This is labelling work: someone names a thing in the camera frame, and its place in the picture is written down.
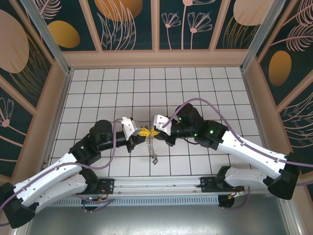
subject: yellow oval shape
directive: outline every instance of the yellow oval shape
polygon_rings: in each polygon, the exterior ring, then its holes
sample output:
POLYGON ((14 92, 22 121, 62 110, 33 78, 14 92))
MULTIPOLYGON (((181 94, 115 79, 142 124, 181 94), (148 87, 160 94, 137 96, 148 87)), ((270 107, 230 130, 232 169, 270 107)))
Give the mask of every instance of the yellow oval shape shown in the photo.
POLYGON ((10 14, 0 10, 0 68, 7 72, 21 72, 28 61, 27 34, 10 14))
POLYGON ((122 11, 120 1, 125 10, 129 9, 133 18, 138 16, 142 10, 142 0, 94 0, 99 11, 108 19, 113 21, 126 21, 128 16, 123 16, 125 13, 122 11))
POLYGON ((242 25, 254 26, 262 23, 273 0, 236 0, 234 18, 242 25))
POLYGON ((48 27, 58 45, 66 48, 73 48, 79 45, 79 34, 69 23, 65 21, 54 21, 48 27))
POLYGON ((271 84, 279 87, 287 80, 291 71, 291 57, 290 55, 279 50, 276 52, 269 63, 268 75, 271 84))

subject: grid floor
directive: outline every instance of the grid floor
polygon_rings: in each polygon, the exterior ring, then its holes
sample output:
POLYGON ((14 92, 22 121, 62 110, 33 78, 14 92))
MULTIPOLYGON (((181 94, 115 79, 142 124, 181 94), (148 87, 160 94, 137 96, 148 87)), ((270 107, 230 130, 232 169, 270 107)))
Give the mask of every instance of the grid floor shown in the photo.
MULTIPOLYGON (((84 137, 101 119, 133 117, 149 126, 155 114, 170 116, 188 99, 211 102, 237 134, 261 144, 259 132, 239 68, 147 68, 75 70, 53 146, 50 164, 84 137)), ((208 106, 194 101, 204 119, 221 122, 208 106)), ((153 165, 146 143, 129 154, 118 148, 110 167, 95 171, 99 177, 217 174, 222 165, 251 166, 228 154, 177 140, 176 145, 154 140, 158 163, 153 165)), ((108 162, 111 151, 102 152, 94 166, 108 162)))

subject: beige circle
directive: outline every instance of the beige circle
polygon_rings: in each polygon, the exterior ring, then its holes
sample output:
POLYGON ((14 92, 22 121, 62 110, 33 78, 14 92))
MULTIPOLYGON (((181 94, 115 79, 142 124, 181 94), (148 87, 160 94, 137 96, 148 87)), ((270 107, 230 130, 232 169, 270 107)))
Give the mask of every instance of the beige circle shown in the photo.
POLYGON ((79 45, 80 37, 76 29, 65 21, 53 21, 48 25, 58 45, 73 48, 79 45))
POLYGON ((242 25, 254 26, 262 23, 273 0, 236 0, 234 18, 242 25))
POLYGON ((94 0, 94 2, 96 3, 99 11, 105 17, 113 21, 121 21, 120 17, 116 17, 116 18, 113 17, 114 12, 118 12, 118 14, 122 17, 123 12, 122 12, 122 7, 121 7, 120 2, 124 6, 125 10, 129 9, 129 11, 132 13, 133 18, 135 18, 136 16, 140 14, 142 10, 142 5, 143 5, 142 0, 94 0))
POLYGON ((10 14, 0 10, 0 68, 7 72, 21 72, 28 61, 27 34, 10 14))
POLYGON ((269 63, 268 75, 271 84, 279 87, 287 80, 291 71, 291 57, 290 55, 279 50, 276 52, 269 63))

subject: yellow object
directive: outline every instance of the yellow object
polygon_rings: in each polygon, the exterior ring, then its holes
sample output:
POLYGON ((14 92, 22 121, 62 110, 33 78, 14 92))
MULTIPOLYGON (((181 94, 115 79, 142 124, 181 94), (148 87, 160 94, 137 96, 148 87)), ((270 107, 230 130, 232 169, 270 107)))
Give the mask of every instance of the yellow object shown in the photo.
POLYGON ((113 21, 125 21, 128 17, 125 15, 120 2, 123 4, 126 14, 127 9, 133 15, 133 18, 138 16, 142 10, 142 0, 94 0, 99 11, 107 18, 113 21))
POLYGON ((273 0, 236 0, 234 4, 235 20, 246 26, 262 23, 273 0))
POLYGON ((69 23, 65 21, 53 21, 48 27, 58 45, 66 48, 73 48, 79 45, 79 34, 69 23))
POLYGON ((142 127, 141 128, 141 131, 138 133, 140 136, 145 136, 145 137, 149 137, 150 135, 152 137, 154 136, 157 136, 158 135, 158 132, 155 131, 155 128, 152 128, 151 130, 148 130, 147 128, 145 127, 142 127))
POLYGON ((287 80, 291 71, 291 57, 290 55, 279 50, 276 52, 269 63, 268 75, 271 84, 279 87, 287 80))
POLYGON ((0 22, 0 68, 19 73, 28 61, 27 34, 21 24, 3 10, 0 10, 0 22))

